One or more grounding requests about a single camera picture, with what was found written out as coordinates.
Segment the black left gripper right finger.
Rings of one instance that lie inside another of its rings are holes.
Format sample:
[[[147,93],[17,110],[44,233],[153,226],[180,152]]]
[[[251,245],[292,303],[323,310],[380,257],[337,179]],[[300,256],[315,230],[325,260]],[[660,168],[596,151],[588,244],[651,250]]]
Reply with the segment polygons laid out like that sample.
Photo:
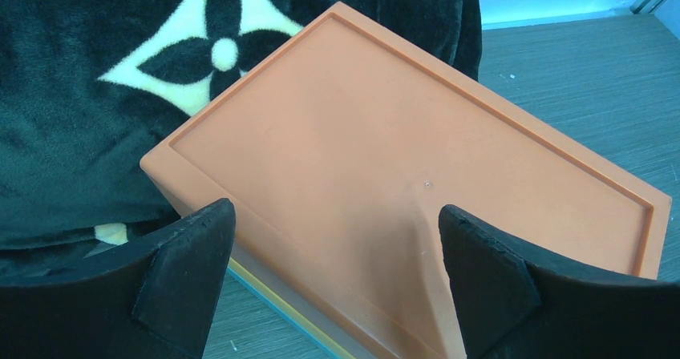
[[[677,283],[581,263],[450,204],[439,234],[468,357],[678,357]]]

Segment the orange drawer organizer box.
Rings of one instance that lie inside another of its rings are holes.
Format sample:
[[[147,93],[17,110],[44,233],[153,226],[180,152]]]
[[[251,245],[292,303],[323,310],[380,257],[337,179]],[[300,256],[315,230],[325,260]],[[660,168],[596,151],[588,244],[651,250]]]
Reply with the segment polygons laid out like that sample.
[[[162,140],[182,216],[220,198],[234,264],[379,358],[462,358],[438,217],[454,204],[580,262],[658,275],[671,199],[343,3]]]

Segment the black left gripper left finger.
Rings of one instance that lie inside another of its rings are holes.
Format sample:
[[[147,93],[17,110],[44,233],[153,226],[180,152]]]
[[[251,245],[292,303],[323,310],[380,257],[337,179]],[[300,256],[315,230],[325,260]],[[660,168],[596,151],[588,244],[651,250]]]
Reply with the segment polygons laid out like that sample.
[[[222,198],[71,265],[2,279],[2,357],[202,357],[235,228]]]

